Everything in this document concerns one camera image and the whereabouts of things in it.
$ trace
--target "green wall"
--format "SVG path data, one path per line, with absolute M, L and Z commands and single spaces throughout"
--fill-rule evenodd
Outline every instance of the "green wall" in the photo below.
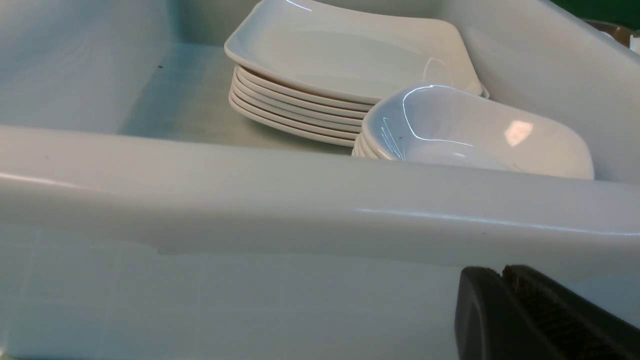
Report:
M 390 12 L 391 1 L 394 6 Z M 441 1 L 443 0 L 322 0 L 324 3 L 353 10 L 414 17 L 429 17 Z M 640 29 L 640 0 L 552 1 L 578 17 L 606 20 L 634 30 Z M 177 25 L 183 41 L 222 45 L 258 2 L 259 0 L 173 0 L 172 11 L 177 15 Z
M 577 17 L 640 29 L 640 0 L 552 0 Z

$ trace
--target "stack of plates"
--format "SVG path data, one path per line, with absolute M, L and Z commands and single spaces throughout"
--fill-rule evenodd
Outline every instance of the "stack of plates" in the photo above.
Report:
M 364 118 L 353 156 L 593 179 L 565 125 L 446 86 L 401 90 Z
M 354 146 L 372 106 L 408 85 L 483 88 L 458 30 L 434 19 L 263 0 L 225 44 L 231 106 L 298 136 Z
M 287 88 L 241 66 L 234 72 L 229 103 L 240 114 L 261 124 L 303 138 L 347 147 L 354 146 L 366 110 L 371 108 L 371 105 L 363 104 L 349 106 L 338 100 Z

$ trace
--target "plate rim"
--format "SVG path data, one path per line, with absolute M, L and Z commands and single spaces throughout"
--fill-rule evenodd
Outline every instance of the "plate rim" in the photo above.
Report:
M 258 122 L 262 125 L 265 126 L 269 126 L 273 129 L 276 130 L 280 130 L 283 131 L 284 133 L 288 133 L 291 135 L 295 135 L 295 136 L 299 136 L 301 138 L 306 138 L 309 140 L 314 140 L 314 141 L 318 141 L 318 142 L 323 142 L 323 143 L 330 143 L 332 145 L 338 145 L 338 146 L 343 146 L 343 147 L 353 147 L 355 141 L 354 140 L 347 140 L 347 139 L 341 139 L 341 138 L 333 138 L 330 136 L 326 136 L 326 135 L 322 135 L 322 134 L 316 134 L 316 133 L 311 133 L 310 131 L 305 131 L 305 130 L 301 130 L 301 129 L 296 129 L 295 127 L 291 127 L 291 126 L 287 126 L 284 124 L 281 124 L 279 122 L 273 121 L 273 120 L 269 120 L 265 117 L 261 117 L 258 114 L 252 113 L 251 111 L 243 108 L 242 106 L 240 106 L 238 103 L 235 102 L 235 100 L 233 100 L 232 98 L 232 92 L 229 92 L 229 105 L 231 105 L 231 107 L 236 110 L 240 115 Z
M 362 127 L 362 120 L 358 120 L 358 119 L 352 119 L 352 118 L 342 118 L 342 117 L 338 117 L 335 115 L 330 115 L 330 114 L 317 114 L 318 116 L 316 116 L 316 112 L 312 111 L 312 110 L 308 110 L 308 109 L 303 109 L 305 110 L 305 112 L 307 113 L 302 113 L 302 112 L 297 112 L 295 111 L 294 108 L 299 108 L 298 106 L 294 106 L 291 104 L 287 104 L 284 103 L 282 101 L 270 98 L 268 96 L 262 95 L 258 92 L 256 92 L 255 90 L 251 89 L 250 87 L 246 86 L 245 84 L 242 83 L 242 81 L 240 81 L 237 77 L 234 77 L 232 84 L 234 84 L 236 87 L 238 87 L 238 89 L 240 89 L 240 91 L 242 91 L 243 93 L 245 93 L 247 96 L 250 96 L 252 98 L 254 98 L 257 101 L 261 101 L 264 102 L 265 104 L 268 104 L 272 107 L 281 109 L 282 111 L 288 111 L 289 113 L 293 113 L 299 116 L 304 116 L 304 117 L 308 117 L 311 119 L 317 119 L 317 120 L 321 120 L 324 122 L 329 122 L 332 124 L 338 124 L 338 125 L 343 125 L 343 126 L 353 126 L 356 127 L 354 128 L 355 131 L 360 131 L 359 129 Z M 323 119 L 319 116 L 321 115 L 325 115 L 326 118 Z
M 353 151 L 351 151 L 351 156 L 354 158 L 361 158 L 360 155 L 360 143 L 358 142 L 359 137 L 356 137 L 355 144 L 353 145 Z
M 313 126 L 313 125 L 308 125 L 308 124 L 304 124 L 301 122 L 296 122 L 295 120 L 291 120 L 291 119 L 287 119 L 285 117 L 279 116 L 277 114 L 274 113 L 270 113 L 266 110 L 260 109 L 254 105 L 251 105 L 250 103 L 242 100 L 242 98 L 240 98 L 238 95 L 236 95 L 235 92 L 233 92 L 233 90 L 231 90 L 231 96 L 233 98 L 233 100 L 236 102 L 236 104 L 240 107 L 242 107 L 243 109 L 245 109 L 246 111 L 249 111 L 251 113 L 254 113 L 260 117 L 263 117 L 265 119 L 268 119 L 270 121 L 273 122 L 277 122 L 279 124 L 285 125 L 287 127 L 292 127 L 294 129 L 299 129 L 299 130 L 303 130 L 309 133 L 314 133 L 314 134 L 318 134 L 318 135 L 323 135 L 323 136 L 327 136 L 330 138 L 338 138 L 338 139 L 343 139 L 343 140 L 349 140 L 351 142 L 355 142 L 355 138 L 356 136 L 353 136 L 353 138 L 348 138 L 348 137 L 340 137 L 340 136 L 332 136 L 329 135 L 328 133 L 325 133 L 324 130 L 327 130 L 329 133 L 337 133 L 338 135 L 343 135 L 345 134 L 346 136 L 351 136 L 351 135 L 355 135 L 355 134 L 351 134 L 351 133 L 343 133 L 342 131 L 337 131 L 337 130 L 330 130 L 330 129 L 323 129 L 319 126 Z
M 368 112 L 368 111 L 337 108 L 334 106 L 327 106 L 324 104 L 318 104 L 316 102 L 311 102 L 304 99 L 299 99 L 297 97 L 293 97 L 291 95 L 283 94 L 282 92 L 277 92 L 265 86 L 262 86 L 260 84 L 254 83 L 253 81 L 244 77 L 240 73 L 240 71 L 236 71 L 236 76 L 239 78 L 240 82 L 242 82 L 248 88 L 253 87 L 252 90 L 257 92 L 258 94 L 264 95 L 266 97 L 270 97 L 274 100 L 278 100 L 286 104 L 290 104 L 291 106 L 297 106 L 299 108 L 315 111 L 317 113 L 325 113 L 327 115 L 335 115 L 335 116 L 346 117 L 346 118 L 357 119 L 357 120 L 364 119 L 364 117 L 367 115 L 367 112 Z M 345 114 L 349 114 L 350 116 L 338 115 L 338 112 L 342 112 L 342 111 Z
M 256 104 L 252 104 L 252 101 L 256 101 L 256 102 L 261 102 L 261 101 L 259 101 L 257 99 L 254 99 L 250 95 L 244 93 L 241 89 L 239 89 L 236 86 L 235 83 L 231 84 L 231 89 L 235 93 L 235 95 L 238 98 L 240 98 L 243 102 L 247 103 L 248 105 L 251 105 L 252 107 L 256 108 L 259 111 L 263 111 L 263 112 L 266 112 L 266 113 L 269 113 L 269 114 L 273 114 L 274 116 L 277 116 L 278 118 L 281 118 L 282 121 L 284 121 L 284 122 L 294 122 L 296 124 L 299 124 L 302 127 L 313 127 L 313 128 L 322 129 L 323 131 L 328 131 L 328 132 L 348 133 L 348 134 L 353 135 L 353 139 L 354 140 L 355 140 L 355 136 L 358 134 L 358 132 L 361 131 L 360 128 L 354 129 L 353 131 L 347 131 L 347 130 L 335 129 L 335 128 L 332 128 L 332 127 L 325 127 L 323 125 L 325 123 L 327 123 L 327 122 L 325 122 L 323 120 L 319 120 L 319 119 L 309 118 L 310 121 L 312 121 L 312 122 L 305 122 L 305 121 L 296 119 L 295 116 L 290 117 L 290 116 L 282 115 L 281 113 L 278 113 L 276 111 L 286 111 L 286 110 L 278 109 L 275 106 L 270 106 L 269 104 L 266 104 L 266 103 L 262 103 L 260 106 L 256 105 Z M 263 108 L 263 106 L 265 106 L 265 107 L 266 106 L 270 106 L 275 111 L 271 111 L 271 109 L 268 109 L 268 108 Z
M 286 95 L 291 96 L 291 97 L 296 98 L 296 99 L 301 99 L 301 100 L 312 102 L 312 103 L 316 103 L 316 104 L 322 104 L 322 105 L 325 105 L 325 106 L 331 106 L 331 105 L 329 105 L 331 102 L 334 102 L 335 104 L 340 104 L 340 106 L 331 106 L 331 107 L 334 107 L 334 108 L 344 108 L 344 109 L 348 109 L 348 110 L 364 109 L 364 110 L 356 110 L 356 111 L 369 112 L 369 110 L 371 110 L 371 108 L 373 107 L 372 104 L 361 104 L 359 102 L 342 101 L 340 99 L 333 99 L 331 97 L 311 94 L 311 93 L 308 93 L 308 92 L 304 92 L 302 90 L 291 88 L 289 86 L 285 86 L 285 85 L 279 84 L 279 83 L 277 83 L 277 82 L 275 82 L 275 81 L 273 81 L 271 79 L 262 78 L 262 77 L 260 77 L 260 76 L 258 76 L 256 74 L 252 74 L 252 71 L 254 71 L 254 70 L 247 69 L 247 68 L 245 68 L 244 66 L 242 66 L 240 64 L 238 64 L 236 66 L 236 68 L 241 73 L 241 75 L 244 76 L 249 81 L 251 81 L 253 83 L 256 83 L 256 84 L 259 84 L 259 85 L 262 85 L 265 88 L 268 88 L 268 89 L 270 89 L 272 91 L 280 92 L 281 94 L 286 94 Z

